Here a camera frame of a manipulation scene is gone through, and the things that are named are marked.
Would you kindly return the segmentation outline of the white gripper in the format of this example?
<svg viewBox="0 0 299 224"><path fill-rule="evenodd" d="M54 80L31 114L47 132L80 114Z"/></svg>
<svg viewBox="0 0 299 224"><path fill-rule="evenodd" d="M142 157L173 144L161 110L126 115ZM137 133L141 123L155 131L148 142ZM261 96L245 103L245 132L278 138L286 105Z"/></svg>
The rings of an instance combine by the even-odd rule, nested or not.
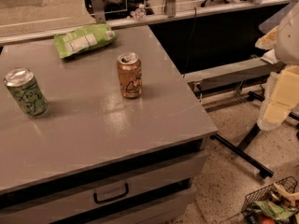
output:
<svg viewBox="0 0 299 224"><path fill-rule="evenodd" d="M299 4L255 43L258 49L275 47L277 58L285 64L299 65ZM299 104L299 67L287 66L267 79L264 101L257 119L263 131L275 130Z"/></svg>

